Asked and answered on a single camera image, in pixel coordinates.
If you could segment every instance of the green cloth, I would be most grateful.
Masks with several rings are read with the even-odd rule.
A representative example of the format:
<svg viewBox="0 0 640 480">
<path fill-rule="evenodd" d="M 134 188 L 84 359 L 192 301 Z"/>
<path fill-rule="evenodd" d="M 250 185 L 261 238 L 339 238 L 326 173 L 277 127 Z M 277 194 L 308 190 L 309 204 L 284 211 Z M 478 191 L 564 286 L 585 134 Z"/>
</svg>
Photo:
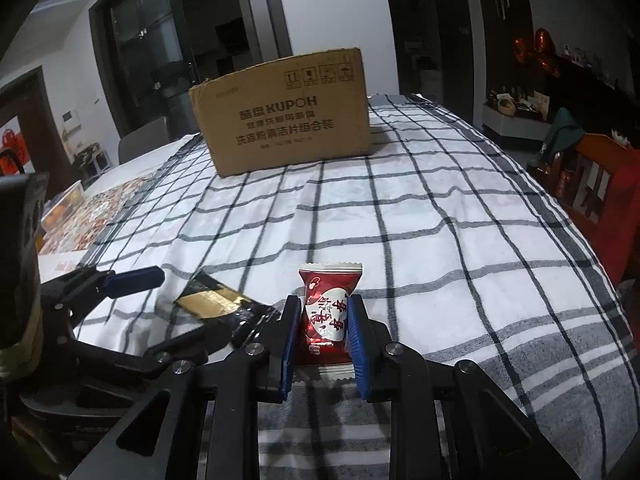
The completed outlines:
<svg viewBox="0 0 640 480">
<path fill-rule="evenodd" d="M 540 160 L 551 164 L 554 155 L 578 143 L 584 130 L 574 121 L 569 110 L 560 108 L 540 149 Z"/>
</svg>

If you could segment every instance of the plastic container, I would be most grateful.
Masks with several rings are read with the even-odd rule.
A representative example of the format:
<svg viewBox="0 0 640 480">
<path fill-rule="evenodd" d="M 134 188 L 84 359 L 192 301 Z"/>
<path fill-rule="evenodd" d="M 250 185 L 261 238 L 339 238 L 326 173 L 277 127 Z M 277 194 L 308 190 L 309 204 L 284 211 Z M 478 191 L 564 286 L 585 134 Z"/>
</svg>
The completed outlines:
<svg viewBox="0 0 640 480">
<path fill-rule="evenodd" d="M 84 190 L 82 184 L 78 180 L 69 187 L 58 200 L 55 205 L 49 209 L 42 217 L 42 228 L 47 232 L 52 232 L 62 222 L 71 216 L 71 214 L 84 201 Z"/>
</svg>

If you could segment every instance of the gray chair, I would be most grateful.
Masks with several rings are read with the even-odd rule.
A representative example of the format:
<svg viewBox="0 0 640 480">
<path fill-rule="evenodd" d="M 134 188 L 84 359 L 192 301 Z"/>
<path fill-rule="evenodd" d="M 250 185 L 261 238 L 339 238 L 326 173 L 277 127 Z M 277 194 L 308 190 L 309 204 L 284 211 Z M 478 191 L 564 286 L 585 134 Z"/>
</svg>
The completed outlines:
<svg viewBox="0 0 640 480">
<path fill-rule="evenodd" d="M 169 142 L 171 137 L 166 117 L 158 117 L 120 139 L 118 159 L 120 164 L 124 164 Z"/>
</svg>

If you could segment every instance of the tablecloth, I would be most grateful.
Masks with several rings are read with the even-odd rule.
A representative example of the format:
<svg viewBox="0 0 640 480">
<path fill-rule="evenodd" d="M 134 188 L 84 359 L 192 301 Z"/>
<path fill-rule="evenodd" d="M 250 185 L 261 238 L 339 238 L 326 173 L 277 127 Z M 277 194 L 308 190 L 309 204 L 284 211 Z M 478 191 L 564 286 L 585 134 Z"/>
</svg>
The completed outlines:
<svg viewBox="0 0 640 480">
<path fill-rule="evenodd" d="M 156 290 L 107 300 L 81 340 L 124 352 L 194 328 L 174 305 L 202 268 L 258 301 L 302 294 L 303 262 L 364 265 L 357 291 L 394 339 L 468 358 L 584 479 L 638 430 L 620 302 L 584 237 L 513 159 L 444 108 L 370 99 L 369 156 L 221 178 L 196 137 L 107 225 L 84 263 L 160 265 Z M 386 478 L 389 409 L 354 384 L 297 383 L 259 410 L 263 478 Z"/>
</svg>

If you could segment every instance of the red balloon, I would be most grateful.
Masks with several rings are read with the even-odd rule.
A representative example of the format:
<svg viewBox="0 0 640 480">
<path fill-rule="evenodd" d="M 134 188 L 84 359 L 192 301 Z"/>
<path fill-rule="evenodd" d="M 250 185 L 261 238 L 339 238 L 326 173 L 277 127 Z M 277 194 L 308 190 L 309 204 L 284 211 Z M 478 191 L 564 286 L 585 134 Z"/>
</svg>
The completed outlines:
<svg viewBox="0 0 640 480">
<path fill-rule="evenodd" d="M 560 67 L 558 66 L 558 62 L 552 57 L 547 56 L 546 54 L 538 53 L 538 63 L 540 66 L 549 72 L 553 77 L 560 77 Z"/>
<path fill-rule="evenodd" d="M 515 41 L 516 46 L 516 59 L 524 64 L 527 64 L 534 58 L 534 51 L 531 41 L 526 40 L 526 38 L 518 38 Z"/>
<path fill-rule="evenodd" d="M 551 34 L 549 34 L 549 31 L 546 30 L 546 28 L 539 28 L 536 31 L 534 35 L 534 42 L 536 52 L 549 54 L 550 56 L 553 56 L 556 53 L 556 46 L 551 39 Z"/>
</svg>

